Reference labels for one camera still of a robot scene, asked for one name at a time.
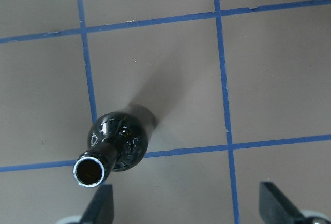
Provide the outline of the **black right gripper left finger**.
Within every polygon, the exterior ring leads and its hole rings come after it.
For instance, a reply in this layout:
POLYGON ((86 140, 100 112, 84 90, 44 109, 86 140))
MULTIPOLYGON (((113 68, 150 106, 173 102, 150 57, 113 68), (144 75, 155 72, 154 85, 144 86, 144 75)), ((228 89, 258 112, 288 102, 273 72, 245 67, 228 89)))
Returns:
POLYGON ((112 185, 101 185, 83 213, 80 223, 111 224, 114 220, 114 198, 112 185))

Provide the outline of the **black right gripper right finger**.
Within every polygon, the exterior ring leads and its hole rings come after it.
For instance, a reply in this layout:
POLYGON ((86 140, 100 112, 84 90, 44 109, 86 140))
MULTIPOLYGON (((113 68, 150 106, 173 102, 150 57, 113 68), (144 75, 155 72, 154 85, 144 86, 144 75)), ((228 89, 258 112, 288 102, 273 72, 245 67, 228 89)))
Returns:
POLYGON ((259 214, 263 223, 304 223, 305 217, 273 183, 259 184, 259 214))

